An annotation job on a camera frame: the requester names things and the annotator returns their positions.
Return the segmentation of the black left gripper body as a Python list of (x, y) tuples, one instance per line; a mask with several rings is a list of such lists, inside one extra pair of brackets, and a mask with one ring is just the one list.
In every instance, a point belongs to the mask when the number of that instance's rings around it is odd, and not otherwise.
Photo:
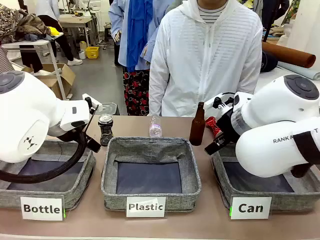
[(60, 122), (58, 122), (56, 125), (53, 125), (48, 129), (48, 135), (51, 137), (56, 137), (63, 142), (78, 142), (78, 135), (80, 132), (84, 130), (86, 126), (87, 124), (85, 123), (80, 126), (77, 126), (76, 128), (66, 131), (60, 127)]

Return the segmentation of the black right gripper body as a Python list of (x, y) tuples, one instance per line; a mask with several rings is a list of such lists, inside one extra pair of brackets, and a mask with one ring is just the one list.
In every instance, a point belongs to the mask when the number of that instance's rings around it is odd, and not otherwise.
[(229, 143), (236, 143), (240, 138), (240, 135), (235, 131), (235, 129), (232, 126), (232, 113), (233, 110), (230, 109), (228, 112), (223, 114), (216, 122), (217, 126), (222, 132), (222, 134), (219, 137), (219, 144), (227, 145)]

